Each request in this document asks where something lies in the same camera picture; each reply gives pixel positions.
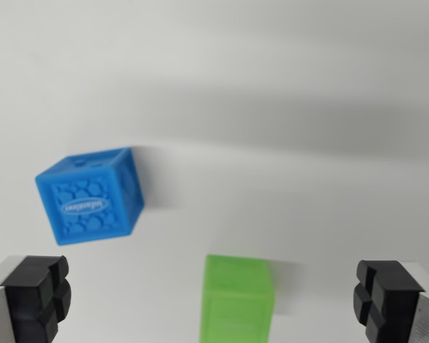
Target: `black gripper pad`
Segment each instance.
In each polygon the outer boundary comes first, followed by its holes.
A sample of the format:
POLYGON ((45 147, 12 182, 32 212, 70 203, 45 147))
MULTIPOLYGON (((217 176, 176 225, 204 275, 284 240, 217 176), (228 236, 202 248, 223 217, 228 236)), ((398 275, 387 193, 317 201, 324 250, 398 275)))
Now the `black gripper pad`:
POLYGON ((16 343, 51 343, 70 308, 72 291, 64 256, 27 256, 1 284, 5 287, 16 343))
POLYGON ((353 303, 370 343, 408 343, 424 289, 398 261, 361 261, 353 303))

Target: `green cube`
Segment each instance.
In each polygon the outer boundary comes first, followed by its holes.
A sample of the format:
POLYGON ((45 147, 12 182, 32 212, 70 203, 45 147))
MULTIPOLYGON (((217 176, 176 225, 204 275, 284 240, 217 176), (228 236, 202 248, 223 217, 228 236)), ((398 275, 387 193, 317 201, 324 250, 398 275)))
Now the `green cube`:
POLYGON ((208 255, 200 343, 267 343, 274 303, 267 261, 208 255))

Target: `blue rubber block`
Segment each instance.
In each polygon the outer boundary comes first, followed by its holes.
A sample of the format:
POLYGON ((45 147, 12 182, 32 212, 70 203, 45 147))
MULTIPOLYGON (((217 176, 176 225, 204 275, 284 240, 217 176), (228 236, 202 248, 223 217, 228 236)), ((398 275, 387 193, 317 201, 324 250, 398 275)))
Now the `blue rubber block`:
POLYGON ((68 156, 36 185, 59 245, 131 234, 144 207, 130 148, 68 156))

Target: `white surface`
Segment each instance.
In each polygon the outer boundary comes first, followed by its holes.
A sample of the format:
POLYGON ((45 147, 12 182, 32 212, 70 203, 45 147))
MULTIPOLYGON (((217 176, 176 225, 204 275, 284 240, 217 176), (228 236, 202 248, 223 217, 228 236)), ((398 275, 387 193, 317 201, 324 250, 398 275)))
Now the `white surface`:
POLYGON ((281 262, 270 343, 366 342, 360 259, 429 272, 429 1, 0 1, 0 261, 67 256, 56 341, 196 343, 209 252, 281 262), (118 146, 133 235, 58 247, 34 177, 118 146))

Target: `table surface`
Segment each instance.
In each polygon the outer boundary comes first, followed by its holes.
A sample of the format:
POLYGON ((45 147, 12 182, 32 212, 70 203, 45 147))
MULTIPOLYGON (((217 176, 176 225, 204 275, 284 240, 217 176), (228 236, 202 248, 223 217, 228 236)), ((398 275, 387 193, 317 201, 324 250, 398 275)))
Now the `table surface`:
POLYGON ((198 341, 207 254, 271 261, 270 343, 366 342, 360 259, 429 271, 429 1, 0 1, 0 261, 65 255, 58 343, 198 341), (129 237, 58 247, 34 177, 133 146, 129 237))

